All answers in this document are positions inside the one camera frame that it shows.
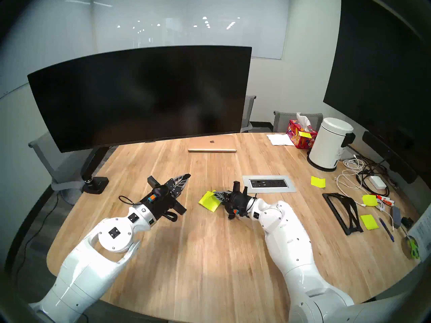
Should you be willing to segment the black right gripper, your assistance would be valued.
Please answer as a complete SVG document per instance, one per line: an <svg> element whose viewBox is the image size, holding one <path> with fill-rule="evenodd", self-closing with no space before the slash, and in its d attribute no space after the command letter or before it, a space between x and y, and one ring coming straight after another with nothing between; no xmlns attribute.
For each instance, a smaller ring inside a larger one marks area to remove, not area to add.
<svg viewBox="0 0 431 323"><path fill-rule="evenodd" d="M213 195L224 205L228 213L228 219L232 220L235 217L250 218L250 212L254 203L257 200L247 194L248 187L245 186L243 192L240 191L240 182L233 182L232 191L214 191Z"/></svg>

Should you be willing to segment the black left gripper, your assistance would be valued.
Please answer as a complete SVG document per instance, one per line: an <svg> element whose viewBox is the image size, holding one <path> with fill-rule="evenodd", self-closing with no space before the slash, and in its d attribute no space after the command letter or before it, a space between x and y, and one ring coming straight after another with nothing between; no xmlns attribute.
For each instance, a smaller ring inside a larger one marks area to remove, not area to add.
<svg viewBox="0 0 431 323"><path fill-rule="evenodd" d="M153 176L147 178L152 191L141 200L141 213L150 213L149 221L158 221L162 216L170 221L177 221L178 214L183 215L187 209L177 200L184 190L190 174L169 179L161 185Z"/></svg>

